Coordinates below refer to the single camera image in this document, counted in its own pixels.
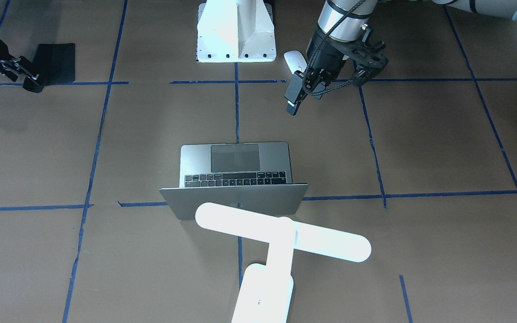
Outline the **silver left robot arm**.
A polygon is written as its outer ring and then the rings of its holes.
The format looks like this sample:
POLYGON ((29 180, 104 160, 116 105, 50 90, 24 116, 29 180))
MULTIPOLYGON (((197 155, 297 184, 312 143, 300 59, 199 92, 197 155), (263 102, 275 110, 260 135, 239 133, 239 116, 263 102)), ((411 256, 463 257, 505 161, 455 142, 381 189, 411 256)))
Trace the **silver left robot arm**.
POLYGON ((368 24, 388 65, 363 91, 387 121, 517 122, 517 0, 378 3, 368 24))

